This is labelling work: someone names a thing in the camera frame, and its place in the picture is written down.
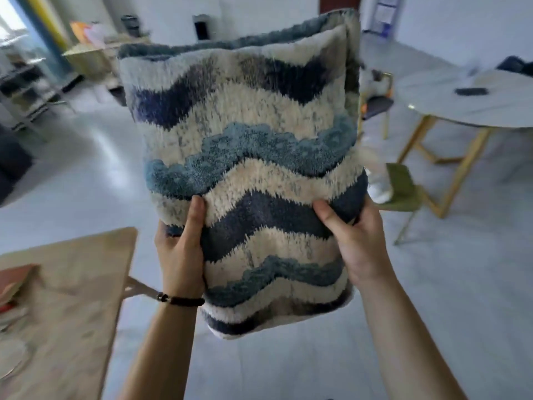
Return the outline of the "dark grey pot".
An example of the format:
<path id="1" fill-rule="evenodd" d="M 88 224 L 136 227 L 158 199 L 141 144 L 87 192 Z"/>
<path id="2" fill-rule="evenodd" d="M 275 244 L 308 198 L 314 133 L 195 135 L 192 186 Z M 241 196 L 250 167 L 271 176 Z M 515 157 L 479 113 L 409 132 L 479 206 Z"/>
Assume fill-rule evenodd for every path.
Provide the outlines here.
<path id="1" fill-rule="evenodd" d="M 129 36 L 141 37 L 141 25 L 137 15 L 125 14 L 120 17 L 120 20 Z"/>

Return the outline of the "person's right hand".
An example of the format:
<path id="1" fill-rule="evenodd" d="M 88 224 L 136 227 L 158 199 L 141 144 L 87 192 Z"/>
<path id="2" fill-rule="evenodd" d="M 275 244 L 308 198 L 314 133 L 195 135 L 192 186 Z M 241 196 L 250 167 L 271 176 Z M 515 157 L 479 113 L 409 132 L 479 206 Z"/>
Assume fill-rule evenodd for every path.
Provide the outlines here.
<path id="1" fill-rule="evenodd" d="M 354 228 L 352 239 L 336 239 L 351 283 L 364 288 L 395 277 L 386 248 L 382 217 L 369 195 Z"/>

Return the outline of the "light wooden desk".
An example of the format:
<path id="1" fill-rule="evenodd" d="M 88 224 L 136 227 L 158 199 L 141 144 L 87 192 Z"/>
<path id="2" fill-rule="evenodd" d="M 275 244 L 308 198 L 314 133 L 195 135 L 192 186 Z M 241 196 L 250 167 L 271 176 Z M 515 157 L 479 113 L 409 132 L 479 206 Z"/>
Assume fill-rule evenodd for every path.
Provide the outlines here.
<path id="1" fill-rule="evenodd" d="M 78 43 L 62 56 L 69 62 L 73 70 L 83 76 L 92 86 L 103 86 L 106 89 L 122 87 L 119 79 L 117 53 L 121 46 L 129 44 L 149 44 L 150 35 L 134 38 L 119 34 L 110 38 L 103 46 Z"/>

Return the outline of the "dark seat chair gold frame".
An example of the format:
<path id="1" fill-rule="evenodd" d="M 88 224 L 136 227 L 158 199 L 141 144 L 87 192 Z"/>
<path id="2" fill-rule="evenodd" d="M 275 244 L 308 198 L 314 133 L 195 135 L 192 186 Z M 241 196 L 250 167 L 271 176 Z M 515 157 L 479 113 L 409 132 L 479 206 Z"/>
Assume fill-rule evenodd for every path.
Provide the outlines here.
<path id="1" fill-rule="evenodd" d="M 358 140 L 363 138 L 363 122 L 385 114 L 383 140 L 389 136 L 390 109 L 394 104 L 393 75 L 377 69 L 361 68 L 359 71 Z"/>

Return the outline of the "dark blue cushion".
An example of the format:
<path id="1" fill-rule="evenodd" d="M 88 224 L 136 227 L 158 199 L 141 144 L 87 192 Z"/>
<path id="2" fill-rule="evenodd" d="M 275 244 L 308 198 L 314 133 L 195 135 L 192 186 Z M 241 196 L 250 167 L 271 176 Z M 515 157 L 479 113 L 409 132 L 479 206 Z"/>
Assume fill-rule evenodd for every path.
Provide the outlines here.
<path id="1" fill-rule="evenodd" d="M 533 77 L 533 61 L 526 62 L 517 56 L 506 57 L 496 69 Z"/>

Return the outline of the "metal shelf rack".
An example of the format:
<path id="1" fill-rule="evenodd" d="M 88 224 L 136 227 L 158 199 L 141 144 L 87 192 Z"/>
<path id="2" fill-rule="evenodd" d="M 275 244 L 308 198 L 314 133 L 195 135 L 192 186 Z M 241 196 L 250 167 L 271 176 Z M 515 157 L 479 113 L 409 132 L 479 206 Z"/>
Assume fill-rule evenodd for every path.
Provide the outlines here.
<path id="1" fill-rule="evenodd" d="M 17 40 L 0 41 L 0 114 L 8 115 L 7 128 L 27 129 L 44 139 L 37 119 L 45 113 L 57 114 L 55 106 L 78 111 L 55 82 L 47 58 L 39 50 L 28 51 Z"/>

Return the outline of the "wooden table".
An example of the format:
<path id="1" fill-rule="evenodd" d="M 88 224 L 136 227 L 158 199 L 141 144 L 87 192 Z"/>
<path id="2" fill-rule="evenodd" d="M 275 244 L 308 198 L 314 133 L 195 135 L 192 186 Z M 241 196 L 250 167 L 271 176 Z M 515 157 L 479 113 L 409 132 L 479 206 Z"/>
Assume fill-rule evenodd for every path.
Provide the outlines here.
<path id="1" fill-rule="evenodd" d="M 28 314 L 0 335 L 0 400 L 100 400 L 137 229 L 126 227 L 0 255 L 0 270 L 35 264 L 20 302 Z"/>

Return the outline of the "clear glass plate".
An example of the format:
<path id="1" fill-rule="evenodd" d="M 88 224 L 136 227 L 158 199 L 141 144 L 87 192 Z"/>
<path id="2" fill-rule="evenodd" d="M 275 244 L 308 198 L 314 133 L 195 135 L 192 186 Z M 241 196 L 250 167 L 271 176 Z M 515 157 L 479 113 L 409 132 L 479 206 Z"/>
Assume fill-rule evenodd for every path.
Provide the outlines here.
<path id="1" fill-rule="evenodd" d="M 28 347 L 18 337 L 0 337 L 0 381 L 15 374 L 25 363 Z"/>

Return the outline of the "green chair gold legs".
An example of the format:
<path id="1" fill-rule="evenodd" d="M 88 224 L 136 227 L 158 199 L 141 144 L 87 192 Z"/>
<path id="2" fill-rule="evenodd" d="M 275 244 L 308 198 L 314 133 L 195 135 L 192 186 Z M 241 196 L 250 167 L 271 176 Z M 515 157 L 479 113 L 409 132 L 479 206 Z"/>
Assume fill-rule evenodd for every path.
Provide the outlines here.
<path id="1" fill-rule="evenodd" d="M 397 246 L 402 242 L 412 220 L 423 205 L 422 187 L 414 183 L 405 165 L 388 162 L 386 169 L 391 182 L 392 198 L 383 204 L 376 204 L 377 208 L 380 211 L 410 214 L 393 243 Z"/>

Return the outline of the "person's right forearm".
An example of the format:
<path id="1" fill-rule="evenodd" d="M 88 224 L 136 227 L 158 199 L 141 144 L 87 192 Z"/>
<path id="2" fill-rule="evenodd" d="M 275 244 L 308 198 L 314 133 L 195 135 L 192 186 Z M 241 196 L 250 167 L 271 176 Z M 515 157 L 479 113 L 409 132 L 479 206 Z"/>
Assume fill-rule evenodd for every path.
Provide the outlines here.
<path id="1" fill-rule="evenodd" d="M 468 400 L 395 276 L 358 289 L 390 400 Z"/>

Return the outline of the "person's left hand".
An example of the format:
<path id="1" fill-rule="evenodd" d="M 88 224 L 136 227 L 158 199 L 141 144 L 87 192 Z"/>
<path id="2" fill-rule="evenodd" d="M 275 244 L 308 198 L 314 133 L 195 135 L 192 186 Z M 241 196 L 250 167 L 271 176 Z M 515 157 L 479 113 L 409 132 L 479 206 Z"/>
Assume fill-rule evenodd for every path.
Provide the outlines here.
<path id="1" fill-rule="evenodd" d="M 162 270 L 162 292 L 170 297 L 199 300 L 205 289 L 202 247 L 183 248 L 180 237 L 167 235 L 166 225 L 159 220 L 155 246 Z"/>

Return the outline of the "round marble table gold legs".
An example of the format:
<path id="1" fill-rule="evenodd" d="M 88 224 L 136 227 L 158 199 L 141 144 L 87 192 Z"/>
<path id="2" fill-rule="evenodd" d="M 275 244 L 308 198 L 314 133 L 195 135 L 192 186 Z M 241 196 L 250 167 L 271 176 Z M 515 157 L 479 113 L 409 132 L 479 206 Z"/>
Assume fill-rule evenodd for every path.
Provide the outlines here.
<path id="1" fill-rule="evenodd" d="M 421 71 L 396 81 L 396 95 L 421 120 L 397 158 L 402 164 L 413 149 L 436 165 L 458 164 L 450 188 L 437 202 L 422 189 L 423 201 L 439 219 L 449 209 L 471 168 L 483 153 L 490 136 L 501 129 L 533 129 L 533 77 L 497 69 L 473 77 L 474 87 L 488 89 L 483 96 L 460 96 L 463 87 L 459 67 Z M 477 129 L 463 157 L 442 158 L 423 146 L 423 139 L 438 121 Z"/>

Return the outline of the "dark red door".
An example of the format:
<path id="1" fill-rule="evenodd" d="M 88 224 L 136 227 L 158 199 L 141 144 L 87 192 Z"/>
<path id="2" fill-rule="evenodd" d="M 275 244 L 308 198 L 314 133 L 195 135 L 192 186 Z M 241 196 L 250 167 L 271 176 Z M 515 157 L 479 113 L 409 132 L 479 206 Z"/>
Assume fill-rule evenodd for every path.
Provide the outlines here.
<path id="1" fill-rule="evenodd" d="M 353 8 L 359 10 L 361 0 L 319 0 L 319 13 L 327 13 L 339 9 Z"/>

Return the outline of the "blue white wavy shaggy cushion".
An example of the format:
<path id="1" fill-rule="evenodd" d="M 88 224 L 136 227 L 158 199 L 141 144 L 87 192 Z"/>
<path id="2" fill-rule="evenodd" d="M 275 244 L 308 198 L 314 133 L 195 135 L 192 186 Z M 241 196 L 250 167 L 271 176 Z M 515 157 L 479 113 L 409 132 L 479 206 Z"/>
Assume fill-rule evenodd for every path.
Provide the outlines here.
<path id="1" fill-rule="evenodd" d="M 125 44 L 127 107 L 171 236 L 206 203 L 203 318 L 223 339 L 335 311 L 353 287 L 312 202 L 356 221 L 368 179 L 357 146 L 359 13 L 193 45 Z"/>

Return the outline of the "person's left forearm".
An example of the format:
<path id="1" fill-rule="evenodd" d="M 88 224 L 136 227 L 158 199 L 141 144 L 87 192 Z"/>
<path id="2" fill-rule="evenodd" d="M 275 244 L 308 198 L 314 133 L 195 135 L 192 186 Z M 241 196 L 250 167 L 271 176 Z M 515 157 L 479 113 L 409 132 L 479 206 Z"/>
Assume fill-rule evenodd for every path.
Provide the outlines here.
<path id="1" fill-rule="evenodd" d="M 119 400 L 183 400 L 197 307 L 158 303 Z"/>

